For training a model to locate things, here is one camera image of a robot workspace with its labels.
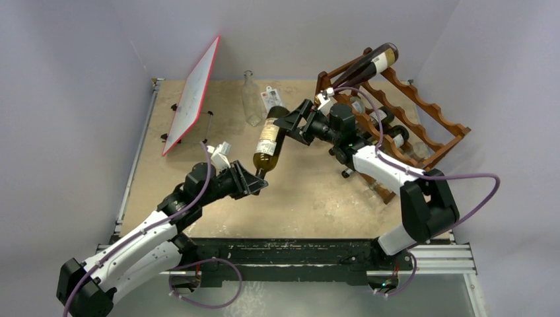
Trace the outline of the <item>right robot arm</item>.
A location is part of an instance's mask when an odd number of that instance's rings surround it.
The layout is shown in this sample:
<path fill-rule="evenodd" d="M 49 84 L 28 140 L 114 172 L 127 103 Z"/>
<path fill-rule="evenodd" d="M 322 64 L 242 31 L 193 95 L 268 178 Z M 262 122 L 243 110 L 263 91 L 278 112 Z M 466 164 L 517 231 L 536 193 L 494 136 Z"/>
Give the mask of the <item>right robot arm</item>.
<path fill-rule="evenodd" d="M 424 171 L 387 157 L 357 133 L 356 123 L 352 107 L 334 104 L 325 115 L 308 99 L 274 122 L 302 144 L 315 139 L 332 144 L 339 163 L 400 197 L 401 224 L 380 235 L 370 252 L 372 263 L 386 269 L 396 261 L 397 253 L 448 231 L 460 214 L 441 171 Z"/>

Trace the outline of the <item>clear glass bottle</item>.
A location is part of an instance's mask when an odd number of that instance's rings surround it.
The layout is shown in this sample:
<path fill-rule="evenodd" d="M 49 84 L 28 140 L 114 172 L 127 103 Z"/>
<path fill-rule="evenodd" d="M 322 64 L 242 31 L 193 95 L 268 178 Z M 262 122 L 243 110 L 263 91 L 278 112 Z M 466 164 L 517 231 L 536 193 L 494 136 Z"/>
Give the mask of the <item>clear glass bottle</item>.
<path fill-rule="evenodd" d="M 246 122 L 256 127 L 262 121 L 262 109 L 260 105 L 260 90 L 254 82 L 253 72 L 247 70 L 244 72 L 244 84 L 242 86 L 242 105 Z"/>

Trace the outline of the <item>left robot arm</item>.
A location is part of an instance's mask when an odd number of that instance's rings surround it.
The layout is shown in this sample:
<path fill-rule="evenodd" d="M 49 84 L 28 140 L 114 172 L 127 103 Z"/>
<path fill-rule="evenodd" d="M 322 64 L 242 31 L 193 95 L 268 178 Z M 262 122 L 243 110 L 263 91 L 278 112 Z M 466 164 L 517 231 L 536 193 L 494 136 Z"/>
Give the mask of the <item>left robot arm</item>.
<path fill-rule="evenodd" d="M 253 195 L 267 185 L 237 160 L 221 169 L 209 160 L 196 164 L 140 225 L 86 260 L 71 258 L 62 265 L 56 297 L 63 315 L 107 316 L 130 291 L 163 271 L 220 262 L 184 230 L 202 216 L 204 206 Z"/>

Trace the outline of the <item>dark green wine bottle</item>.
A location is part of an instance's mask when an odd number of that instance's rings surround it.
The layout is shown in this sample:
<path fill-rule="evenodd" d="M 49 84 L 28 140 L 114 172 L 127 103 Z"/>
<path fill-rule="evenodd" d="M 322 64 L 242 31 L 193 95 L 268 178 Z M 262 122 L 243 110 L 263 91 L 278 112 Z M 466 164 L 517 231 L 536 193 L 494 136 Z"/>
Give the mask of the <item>dark green wine bottle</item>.
<path fill-rule="evenodd" d="M 264 179 L 265 175 L 277 165 L 286 129 L 278 127 L 274 121 L 287 114 L 289 114 L 289 110 L 283 106 L 273 106 L 267 114 L 253 155 L 256 176 L 259 178 Z"/>

